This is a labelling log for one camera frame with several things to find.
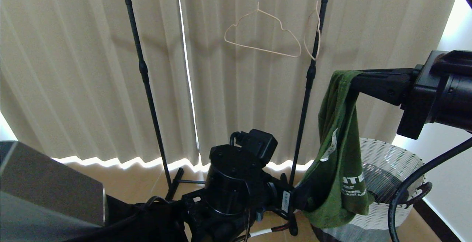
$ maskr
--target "curtain fold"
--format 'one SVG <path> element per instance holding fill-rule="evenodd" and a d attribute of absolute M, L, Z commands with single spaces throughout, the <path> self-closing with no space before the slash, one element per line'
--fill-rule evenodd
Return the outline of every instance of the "curtain fold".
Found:
<path fill-rule="evenodd" d="M 22 109 L 6 116 L 18 139 L 56 158 L 160 156 L 124 0 L 1 6 L 1 109 Z M 167 160 L 197 162 L 178 0 L 133 7 Z"/>
<path fill-rule="evenodd" d="M 224 42 L 226 29 L 255 10 L 257 0 L 182 0 L 188 60 L 202 159 L 227 143 L 233 131 L 272 133 L 276 163 L 292 159 L 310 57 L 298 59 Z M 305 28 L 316 0 L 260 0 L 312 50 L 316 18 Z M 454 0 L 329 0 L 300 150 L 300 163 L 319 148 L 317 113 L 332 72 L 339 69 L 407 68 L 425 62 L 437 46 Z M 298 45 L 277 21 L 253 14 L 227 38 L 239 44 L 296 54 Z M 360 135 L 390 142 L 402 111 L 362 95 L 357 103 Z"/>

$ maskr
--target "basket handle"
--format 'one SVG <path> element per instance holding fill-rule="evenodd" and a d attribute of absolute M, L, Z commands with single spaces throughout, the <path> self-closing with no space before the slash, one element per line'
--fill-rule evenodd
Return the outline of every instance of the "basket handle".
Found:
<path fill-rule="evenodd" d="M 412 198 L 411 200 L 408 200 L 405 202 L 406 207 L 410 207 L 410 205 L 415 204 L 416 202 L 420 201 L 422 198 L 424 198 L 428 193 L 430 193 L 431 189 L 433 188 L 433 183 L 431 182 L 426 182 L 423 185 L 419 186 L 417 190 L 421 190 L 421 193 L 418 194 L 416 197 Z"/>

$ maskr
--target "clothes hanger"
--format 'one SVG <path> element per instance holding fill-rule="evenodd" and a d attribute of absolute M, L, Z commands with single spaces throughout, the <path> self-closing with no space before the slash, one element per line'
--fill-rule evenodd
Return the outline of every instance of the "clothes hanger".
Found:
<path fill-rule="evenodd" d="M 236 43 L 236 42 L 231 42 L 231 41 L 229 41 L 228 39 L 226 39 L 226 34 L 228 33 L 228 31 L 229 31 L 229 29 L 230 29 L 231 27 L 235 27 L 235 28 L 238 27 L 239 22 L 240 22 L 242 19 L 248 17 L 248 16 L 251 15 L 251 14 L 257 13 L 257 12 L 263 13 L 263 14 L 265 14 L 265 15 L 267 15 L 267 16 L 269 16 L 269 17 L 272 17 L 273 19 L 277 20 L 278 23 L 280 23 L 280 29 L 281 29 L 283 32 L 287 31 L 287 32 L 290 33 L 290 35 L 292 35 L 292 37 L 295 39 L 295 41 L 296 41 L 297 44 L 298 44 L 298 48 L 300 49 L 300 51 L 298 52 L 298 55 L 293 56 L 293 55 L 290 55 L 290 54 L 275 52 L 275 51 L 271 51 L 271 50 L 267 50 L 267 49 L 262 49 L 262 48 L 258 48 L 258 47 L 249 46 L 249 45 L 238 44 L 238 43 Z M 302 46 L 300 45 L 300 41 L 298 41 L 298 39 L 295 37 L 295 35 L 293 34 L 293 32 L 291 32 L 291 31 L 288 30 L 288 29 L 284 29 L 283 26 L 282 26 L 282 21 L 281 21 L 279 18 L 277 18 L 277 17 L 275 17 L 275 16 L 273 16 L 273 15 L 271 15 L 271 14 L 269 14 L 269 13 L 263 11 L 263 10 L 260 10 L 260 9 L 259 9 L 259 0 L 257 0 L 257 9 L 256 9 L 256 10 L 254 10 L 254 11 L 252 11 L 252 12 L 250 12 L 250 13 L 244 15 L 244 16 L 241 17 L 241 18 L 239 18 L 239 20 L 238 20 L 235 24 L 232 24 L 230 27 L 228 27 L 228 29 L 226 29 L 226 32 L 225 32 L 225 35 L 224 35 L 224 39 L 225 39 L 226 42 L 228 42 L 228 43 L 230 43 L 230 44 L 237 45 L 237 46 L 247 47 L 247 48 L 251 48 L 251 49 L 255 49 L 255 50 L 265 51 L 265 52 L 269 52 L 269 53 L 273 53 L 273 54 L 278 54 L 278 55 L 282 55 L 282 56 L 287 56 L 287 57 L 292 57 L 292 58 L 298 58 L 298 57 L 300 57 L 300 55 L 302 54 Z"/>
<path fill-rule="evenodd" d="M 316 59 L 318 58 L 318 55 L 320 54 L 320 45 L 321 45 L 321 41 L 322 41 L 322 32 L 320 30 L 320 13 L 318 12 L 318 2 L 320 2 L 320 0 L 316 0 L 316 6 L 315 6 L 315 9 L 312 11 L 312 13 L 310 13 L 310 15 L 308 16 L 308 19 L 306 20 L 306 23 L 305 23 L 305 30 L 307 29 L 308 27 L 308 23 L 310 23 L 310 18 L 312 17 L 313 13 L 316 12 L 316 16 L 318 17 L 318 24 L 317 24 L 317 28 L 316 28 L 316 32 L 318 34 L 318 47 L 317 47 L 317 50 L 316 50 L 316 56 L 313 57 L 312 54 L 310 53 L 310 51 L 308 50 L 308 47 L 306 46 L 306 42 L 305 42 L 305 34 L 303 34 L 303 45 L 305 46 L 305 50 L 306 52 L 308 53 L 308 55 L 310 55 L 310 57 L 316 61 Z"/>

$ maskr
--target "green cloth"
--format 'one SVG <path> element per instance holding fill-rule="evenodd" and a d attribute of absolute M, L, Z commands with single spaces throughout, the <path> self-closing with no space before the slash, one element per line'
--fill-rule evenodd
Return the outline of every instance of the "green cloth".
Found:
<path fill-rule="evenodd" d="M 320 108 L 320 150 L 302 179 L 314 178 L 305 216 L 315 227 L 345 225 L 356 214 L 367 215 L 374 201 L 362 174 L 355 108 L 359 92 L 349 90 L 352 79 L 360 73 L 334 72 Z"/>

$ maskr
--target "wooden floor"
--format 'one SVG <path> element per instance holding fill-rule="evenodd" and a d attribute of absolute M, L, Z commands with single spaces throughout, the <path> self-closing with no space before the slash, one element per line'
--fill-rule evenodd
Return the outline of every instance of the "wooden floor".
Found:
<path fill-rule="evenodd" d="M 88 175 L 103 183 L 105 192 L 119 200 L 128 203 L 145 202 L 153 195 L 164 197 L 167 194 L 166 177 L 163 173 L 162 165 L 152 168 L 143 168 L 142 165 L 136 163 L 127 169 L 119 166 L 103 167 L 98 164 L 82 166 L 78 163 L 68 163 L 69 167 Z M 205 180 L 206 173 L 194 173 L 192 169 L 184 166 L 184 177 L 187 180 Z M 290 168 L 282 171 L 272 171 L 265 168 L 265 171 L 275 177 L 279 177 L 282 173 L 290 174 Z M 172 178 L 177 170 L 171 171 Z M 303 176 L 303 172 L 298 172 L 295 176 L 295 182 L 298 182 Z M 174 200 L 179 200 L 183 194 L 202 188 L 202 185 L 181 183 L 174 196 Z M 273 232 L 250 238 L 250 242 L 293 242 L 293 241 L 315 241 L 317 238 L 310 228 L 310 223 L 302 213 L 296 214 L 298 223 L 298 235 L 291 236 L 288 230 L 283 232 Z M 278 225 L 285 222 L 277 215 L 267 212 L 264 214 L 262 222 L 256 222 L 251 231 L 257 231 Z M 190 238 L 190 232 L 186 228 L 187 236 Z M 421 218 L 421 216 L 413 209 L 403 225 L 398 229 L 401 242 L 440 242 L 441 240 L 435 235 L 431 228 Z"/>

